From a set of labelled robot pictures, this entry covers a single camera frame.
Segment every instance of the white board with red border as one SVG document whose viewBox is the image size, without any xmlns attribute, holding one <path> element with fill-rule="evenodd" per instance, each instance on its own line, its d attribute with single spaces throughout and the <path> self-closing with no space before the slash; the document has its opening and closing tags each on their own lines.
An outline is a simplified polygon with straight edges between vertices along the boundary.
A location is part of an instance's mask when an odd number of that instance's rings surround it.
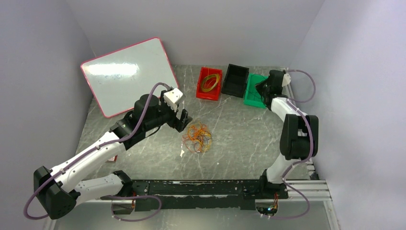
<svg viewBox="0 0 406 230">
<path fill-rule="evenodd" d="M 158 37 L 85 61 L 81 69 L 107 118 L 133 109 L 157 82 L 179 86 Z M 162 90 L 158 86 L 154 95 L 159 97 Z"/>
</svg>

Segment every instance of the red and white object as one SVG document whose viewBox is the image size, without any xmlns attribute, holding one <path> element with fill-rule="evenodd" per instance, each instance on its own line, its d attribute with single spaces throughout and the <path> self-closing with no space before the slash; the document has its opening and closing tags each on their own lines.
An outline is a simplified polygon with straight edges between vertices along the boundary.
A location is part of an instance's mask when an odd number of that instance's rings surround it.
<svg viewBox="0 0 406 230">
<path fill-rule="evenodd" d="M 85 61 L 81 69 L 107 118 L 133 109 L 157 82 L 179 87 L 158 37 Z M 154 95 L 159 97 L 162 90 L 158 86 Z"/>
</svg>

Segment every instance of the plastic bin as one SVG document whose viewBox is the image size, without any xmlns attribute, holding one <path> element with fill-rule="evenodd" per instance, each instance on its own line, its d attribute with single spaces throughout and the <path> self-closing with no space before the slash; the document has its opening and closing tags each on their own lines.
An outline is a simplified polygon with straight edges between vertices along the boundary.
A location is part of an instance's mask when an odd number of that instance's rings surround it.
<svg viewBox="0 0 406 230">
<path fill-rule="evenodd" d="M 203 79 L 211 74 L 216 74 L 216 73 L 220 75 L 218 84 L 214 87 L 214 89 L 210 90 L 209 92 L 203 92 L 200 87 Z M 220 90 L 221 90 L 222 76 L 223 76 L 223 71 L 221 69 L 211 69 L 211 68 L 202 67 L 202 69 L 200 70 L 199 80 L 197 82 L 196 97 L 201 98 L 201 99 L 218 101 L 218 96 L 220 95 Z M 210 88 L 215 84 L 215 82 L 216 82 L 215 78 L 209 79 L 205 82 L 205 87 Z"/>
<path fill-rule="evenodd" d="M 229 64 L 221 93 L 243 98 L 248 74 L 249 68 Z"/>
<path fill-rule="evenodd" d="M 244 104 L 258 107 L 258 108 L 266 108 L 264 103 L 262 102 L 260 94 L 255 89 L 255 85 L 260 83 L 261 81 L 267 79 L 268 77 L 262 76 L 255 73 L 250 73 L 248 76 L 248 83 L 247 83 L 247 90 L 245 91 L 244 96 Z"/>
</svg>

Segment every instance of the gray marble tabletop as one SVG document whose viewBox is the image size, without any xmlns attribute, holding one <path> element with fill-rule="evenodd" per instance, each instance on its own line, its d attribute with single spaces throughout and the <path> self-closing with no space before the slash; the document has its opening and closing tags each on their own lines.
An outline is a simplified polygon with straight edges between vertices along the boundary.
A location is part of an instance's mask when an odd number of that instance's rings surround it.
<svg viewBox="0 0 406 230">
<path fill-rule="evenodd" d="M 202 66 L 174 65 L 180 90 L 186 95 L 189 116 L 207 124 L 213 143 L 206 153 L 191 153 L 182 147 L 181 137 L 168 126 L 106 162 L 86 179 L 107 176 L 123 170 L 132 179 L 258 179 L 279 155 L 282 120 L 267 109 L 244 105 L 242 98 L 220 94 L 218 101 L 198 99 L 196 84 Z M 222 69 L 227 66 L 208 66 Z M 249 67 L 251 73 L 267 76 L 271 67 Z M 287 88 L 284 94 L 290 95 Z M 92 100 L 77 153 L 100 138 L 124 114 L 105 118 Z M 297 166 L 288 179 L 309 179 L 305 165 Z"/>
</svg>

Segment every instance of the table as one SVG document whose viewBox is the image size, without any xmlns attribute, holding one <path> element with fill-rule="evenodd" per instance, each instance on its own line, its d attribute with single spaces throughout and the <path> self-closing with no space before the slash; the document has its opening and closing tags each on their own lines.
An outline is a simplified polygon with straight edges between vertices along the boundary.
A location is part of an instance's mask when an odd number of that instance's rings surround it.
<svg viewBox="0 0 406 230">
<path fill-rule="evenodd" d="M 206 153 L 191 153 L 175 129 L 164 125 L 155 135 L 118 155 L 116 162 L 107 162 L 86 179 L 107 176 L 123 170 L 132 179 L 216 180 L 258 179 L 279 155 L 282 120 L 268 109 L 243 104 L 242 98 L 221 94 L 218 101 L 198 99 L 196 84 L 202 66 L 173 65 L 180 90 L 186 95 L 185 109 L 189 116 L 207 124 L 213 143 Z M 223 70 L 227 66 L 207 66 Z M 249 71 L 267 76 L 272 67 L 249 67 Z M 291 96 L 290 87 L 283 93 Z M 92 100 L 77 153 L 100 138 L 124 114 L 105 118 L 96 100 Z M 305 165 L 299 165 L 288 179 L 309 179 Z"/>
</svg>

